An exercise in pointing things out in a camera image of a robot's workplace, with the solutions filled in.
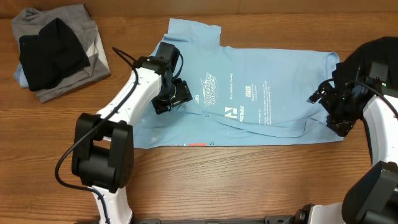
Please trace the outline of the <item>light blue printed t-shirt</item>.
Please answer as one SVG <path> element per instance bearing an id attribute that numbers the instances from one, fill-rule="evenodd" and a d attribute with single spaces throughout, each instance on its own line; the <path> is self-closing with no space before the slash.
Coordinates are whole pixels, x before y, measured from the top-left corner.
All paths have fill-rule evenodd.
<path id="1" fill-rule="evenodd" d="M 192 99 L 157 114 L 148 106 L 134 128 L 137 148 L 260 146 L 338 141 L 327 113 L 308 97 L 331 78 L 334 52 L 234 49 L 221 27 L 171 19 L 163 41 L 179 49 L 177 68 Z"/>

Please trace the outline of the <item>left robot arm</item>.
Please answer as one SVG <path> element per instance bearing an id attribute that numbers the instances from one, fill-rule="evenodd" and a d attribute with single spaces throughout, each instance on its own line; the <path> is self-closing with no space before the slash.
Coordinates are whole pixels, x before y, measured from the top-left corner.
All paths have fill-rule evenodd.
<path id="1" fill-rule="evenodd" d="M 126 195 L 134 165 L 133 127 L 148 105 L 162 114 L 192 96 L 179 77 L 183 57 L 176 46 L 161 42 L 155 55 L 137 60 L 114 51 L 129 64 L 131 76 L 107 106 L 77 119 L 72 173 L 94 195 L 99 223 L 133 223 Z"/>

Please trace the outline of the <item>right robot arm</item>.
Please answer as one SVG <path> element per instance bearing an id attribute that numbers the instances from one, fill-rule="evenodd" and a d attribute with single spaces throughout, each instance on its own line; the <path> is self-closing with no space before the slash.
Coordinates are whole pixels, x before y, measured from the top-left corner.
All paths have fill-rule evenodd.
<path id="1" fill-rule="evenodd" d="M 325 80 L 308 98 L 326 109 L 326 125 L 340 137 L 363 121 L 372 167 L 342 202 L 308 204 L 286 223 L 397 224 L 397 90 L 387 84 L 388 70 L 386 64 L 372 62 L 358 68 L 344 92 Z"/>

